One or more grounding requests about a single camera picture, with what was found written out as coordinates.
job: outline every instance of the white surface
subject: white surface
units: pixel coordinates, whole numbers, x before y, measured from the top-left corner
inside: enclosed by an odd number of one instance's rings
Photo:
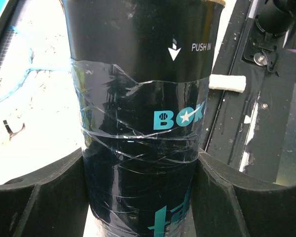
[[[228,0],[222,13],[215,60],[235,2]],[[66,23],[58,1],[30,0],[28,7],[31,9],[22,16],[18,28],[32,32],[31,42],[40,42],[34,45],[36,59],[48,60],[51,66],[67,62],[70,56]],[[71,75],[32,72],[28,81],[36,85],[36,90],[22,114],[26,128],[11,141],[7,137],[0,139],[0,184],[55,162],[80,147],[78,104]],[[84,237],[98,236],[94,223],[89,213]]]
[[[246,89],[246,77],[211,74],[209,88],[212,90],[229,90],[242,93]]]
[[[258,110],[259,110],[259,104],[258,102],[255,102],[255,105],[251,112],[251,117],[248,117],[248,116],[245,117],[244,124],[250,124],[247,139],[246,139],[246,146],[254,138],[256,125],[257,125]],[[252,164],[253,161],[254,161],[254,158],[252,157],[252,154],[250,154],[250,152],[245,150],[241,158],[239,171],[244,172],[246,170],[246,167]]]

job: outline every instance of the dark machine part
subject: dark machine part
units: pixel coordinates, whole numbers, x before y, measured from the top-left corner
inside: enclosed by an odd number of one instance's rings
[[[275,73],[281,52],[296,33],[296,0],[267,0],[259,4],[243,56]]]
[[[90,206],[106,237],[184,233],[222,2],[64,1]]]
[[[206,153],[191,202],[197,237],[296,237],[296,186],[252,178]]]
[[[0,185],[0,237],[81,237],[88,206],[78,149]]]
[[[258,2],[257,14],[264,5],[265,1]],[[238,17],[231,21],[239,22],[243,27],[239,33],[240,41],[231,45],[237,52],[229,73],[245,76],[247,87],[242,94],[223,93],[206,151],[237,170],[242,168],[241,171],[250,176],[294,186],[296,147],[288,148],[292,140],[287,139],[292,136],[287,138],[287,132],[295,131],[296,141],[296,54],[280,50],[274,73],[270,73],[267,67],[248,63],[246,59],[259,52],[259,48],[251,54],[248,51],[249,45],[253,45],[255,17],[250,14],[248,18]],[[234,31],[232,22],[228,28],[227,32]],[[290,163],[290,172],[278,180],[284,159],[286,164]]]

